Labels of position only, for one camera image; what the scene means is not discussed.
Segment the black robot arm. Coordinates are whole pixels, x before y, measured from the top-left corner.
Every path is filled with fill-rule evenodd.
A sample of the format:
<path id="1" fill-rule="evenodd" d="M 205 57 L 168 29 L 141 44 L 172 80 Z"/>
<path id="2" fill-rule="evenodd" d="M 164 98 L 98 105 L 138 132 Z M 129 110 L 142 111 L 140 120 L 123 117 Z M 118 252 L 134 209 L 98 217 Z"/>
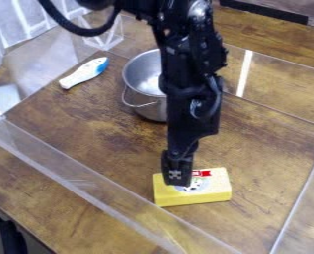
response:
<path id="1" fill-rule="evenodd" d="M 228 50 L 213 25 L 212 0 L 115 0 L 144 20 L 161 55 L 158 86 L 166 95 L 168 149 L 161 154 L 164 182 L 188 186 L 198 140 L 219 133 Z"/>

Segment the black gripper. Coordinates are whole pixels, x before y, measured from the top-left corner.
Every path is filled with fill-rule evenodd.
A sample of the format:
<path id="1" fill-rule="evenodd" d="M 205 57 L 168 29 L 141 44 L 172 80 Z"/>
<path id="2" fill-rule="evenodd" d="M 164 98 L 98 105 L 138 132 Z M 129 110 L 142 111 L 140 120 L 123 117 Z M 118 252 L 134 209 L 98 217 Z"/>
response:
<path id="1" fill-rule="evenodd" d="M 200 140 L 220 129 L 223 79 L 216 76 L 170 81 L 160 76 L 166 95 L 168 147 L 161 154 L 166 185 L 188 187 L 192 181 L 193 153 Z"/>

